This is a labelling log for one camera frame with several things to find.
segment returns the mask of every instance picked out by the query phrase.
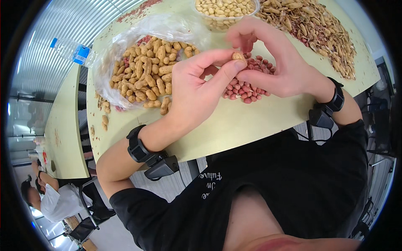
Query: black wrist device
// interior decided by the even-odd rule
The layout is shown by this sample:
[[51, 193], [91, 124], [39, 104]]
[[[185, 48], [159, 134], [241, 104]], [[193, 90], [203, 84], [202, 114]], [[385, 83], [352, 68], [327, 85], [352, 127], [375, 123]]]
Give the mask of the black wrist device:
[[334, 121], [332, 113], [342, 109], [345, 102], [341, 83], [338, 83], [333, 78], [328, 77], [335, 85], [335, 93], [332, 100], [328, 103], [316, 103], [313, 109], [308, 112], [310, 124], [315, 127], [332, 129]]
[[135, 162], [145, 162], [149, 169], [144, 173], [150, 180], [158, 180], [163, 176], [174, 174], [178, 171], [178, 162], [176, 156], [170, 156], [166, 151], [149, 152], [138, 138], [139, 131], [146, 125], [140, 125], [134, 128], [127, 135], [129, 146], [128, 153]]

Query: bottle cap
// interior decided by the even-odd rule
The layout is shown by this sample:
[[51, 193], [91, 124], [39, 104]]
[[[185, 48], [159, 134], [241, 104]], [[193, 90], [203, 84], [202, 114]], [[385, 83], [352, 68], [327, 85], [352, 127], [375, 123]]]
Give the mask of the bottle cap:
[[54, 48], [55, 44], [57, 42], [57, 38], [54, 38], [50, 44], [50, 48]]

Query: clear plastic bowl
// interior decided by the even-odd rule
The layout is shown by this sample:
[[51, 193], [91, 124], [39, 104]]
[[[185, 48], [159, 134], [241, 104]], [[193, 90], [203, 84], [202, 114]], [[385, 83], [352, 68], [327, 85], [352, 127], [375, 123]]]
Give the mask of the clear plastic bowl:
[[[260, 2], [259, 2], [259, 0], [250, 0], [250, 1], [254, 3], [256, 8], [253, 13], [250, 13], [247, 16], [254, 16], [260, 10]], [[207, 26], [207, 28], [213, 32], [226, 32], [230, 26], [238, 23], [243, 18], [243, 16], [238, 16], [238, 17], [207, 16], [204, 13], [197, 11], [197, 8], [195, 7], [195, 5], [196, 5], [196, 0], [194, 0], [191, 8], [201, 17], [202, 21]]]

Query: white shirt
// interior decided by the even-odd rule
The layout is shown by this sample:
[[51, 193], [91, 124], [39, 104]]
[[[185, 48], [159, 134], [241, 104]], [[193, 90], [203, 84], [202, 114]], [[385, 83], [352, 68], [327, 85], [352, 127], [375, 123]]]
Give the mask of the white shirt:
[[[46, 184], [46, 193], [41, 200], [41, 212], [51, 222], [59, 222], [85, 210], [82, 205], [79, 189], [74, 185], [64, 185], [58, 192]], [[92, 199], [82, 193], [88, 207], [92, 206]]]

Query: water bottle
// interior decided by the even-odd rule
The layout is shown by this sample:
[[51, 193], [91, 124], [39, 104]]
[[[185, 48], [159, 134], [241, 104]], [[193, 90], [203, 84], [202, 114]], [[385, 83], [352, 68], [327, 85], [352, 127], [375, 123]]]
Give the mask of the water bottle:
[[51, 48], [55, 48], [57, 54], [62, 58], [73, 61], [85, 67], [91, 68], [98, 53], [83, 44], [77, 43], [71, 39], [54, 38], [50, 44]]

